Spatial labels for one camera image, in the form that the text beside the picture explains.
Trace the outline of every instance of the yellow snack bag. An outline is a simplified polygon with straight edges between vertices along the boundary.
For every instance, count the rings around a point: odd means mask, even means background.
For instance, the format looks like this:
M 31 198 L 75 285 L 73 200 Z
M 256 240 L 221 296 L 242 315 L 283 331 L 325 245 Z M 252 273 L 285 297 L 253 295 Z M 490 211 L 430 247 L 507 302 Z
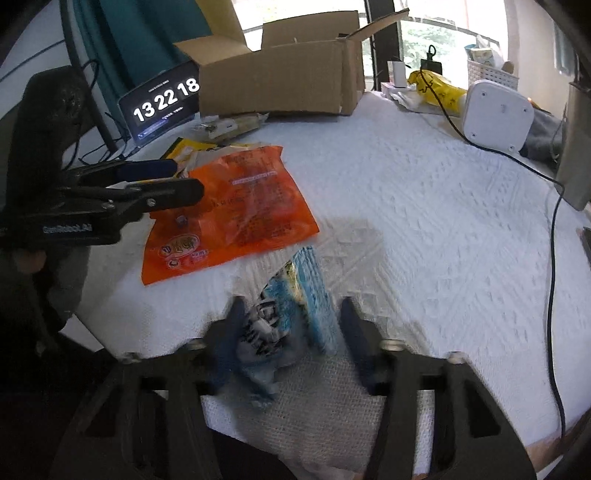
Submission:
M 200 152 L 217 150 L 219 148 L 220 147 L 216 144 L 195 142 L 187 138 L 179 137 L 161 158 L 170 158 L 174 160 L 178 165 L 176 176 L 185 177 L 186 175 L 183 175 L 183 173 L 187 171 L 187 167 L 193 167 L 192 164 L 195 163 Z
M 423 70 L 423 76 L 431 88 L 433 88 L 447 111 L 458 114 L 462 113 L 467 90 L 450 85 L 449 81 L 445 77 L 429 70 Z M 431 89 L 429 89 L 429 87 L 425 84 L 420 70 L 415 70 L 410 74 L 408 77 L 408 83 L 410 85 L 416 83 L 417 92 L 425 98 L 425 101 L 431 105 L 439 106 L 439 103 L 437 102 L 437 99 L 433 95 Z

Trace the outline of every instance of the white device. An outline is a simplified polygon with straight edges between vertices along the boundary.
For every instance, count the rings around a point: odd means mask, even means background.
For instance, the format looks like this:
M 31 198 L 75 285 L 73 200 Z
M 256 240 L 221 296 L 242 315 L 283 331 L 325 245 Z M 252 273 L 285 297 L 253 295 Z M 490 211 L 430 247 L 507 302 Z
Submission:
M 406 88 L 408 86 L 406 79 L 406 65 L 403 61 L 389 61 L 388 73 L 390 76 L 390 83 L 393 83 L 395 87 Z
M 490 80 L 478 80 L 468 89 L 462 127 L 476 145 L 516 153 L 533 122 L 534 107 L 516 90 Z

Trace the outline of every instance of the orange snack bag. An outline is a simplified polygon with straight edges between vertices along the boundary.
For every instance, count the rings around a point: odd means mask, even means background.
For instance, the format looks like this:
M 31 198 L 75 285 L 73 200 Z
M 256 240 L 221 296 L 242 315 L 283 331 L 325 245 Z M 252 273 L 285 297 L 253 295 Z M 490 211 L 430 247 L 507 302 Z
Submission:
M 318 233 L 304 197 L 281 162 L 282 147 L 261 147 L 196 168 L 205 187 L 197 205 L 152 212 L 142 282 L 286 247 Z

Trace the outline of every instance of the window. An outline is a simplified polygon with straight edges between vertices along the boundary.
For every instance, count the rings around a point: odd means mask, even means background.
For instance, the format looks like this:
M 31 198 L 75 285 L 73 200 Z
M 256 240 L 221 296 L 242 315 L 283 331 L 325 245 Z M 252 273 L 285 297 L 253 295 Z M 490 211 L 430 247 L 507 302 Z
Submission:
M 418 70 L 429 45 L 435 46 L 435 60 L 454 85 L 468 87 L 464 47 L 480 35 L 507 58 L 508 34 L 504 0 L 394 0 L 396 10 L 410 8 L 412 19 L 401 22 L 402 57 Z
M 357 10 L 359 25 L 367 25 L 365 0 L 232 0 L 240 25 L 246 37 L 246 45 L 251 50 L 261 49 L 263 23 L 297 17 L 299 15 L 333 12 L 338 10 Z M 369 40 L 363 42 L 363 70 L 366 85 L 374 85 Z

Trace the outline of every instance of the teal curtain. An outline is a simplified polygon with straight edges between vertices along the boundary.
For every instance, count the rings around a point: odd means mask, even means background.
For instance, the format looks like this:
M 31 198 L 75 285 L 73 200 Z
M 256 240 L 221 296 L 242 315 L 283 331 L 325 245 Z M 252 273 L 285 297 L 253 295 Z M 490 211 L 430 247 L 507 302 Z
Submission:
M 110 113 L 117 101 L 186 61 L 174 42 L 211 35 L 195 0 L 73 0 L 86 52 L 100 62 L 98 84 Z

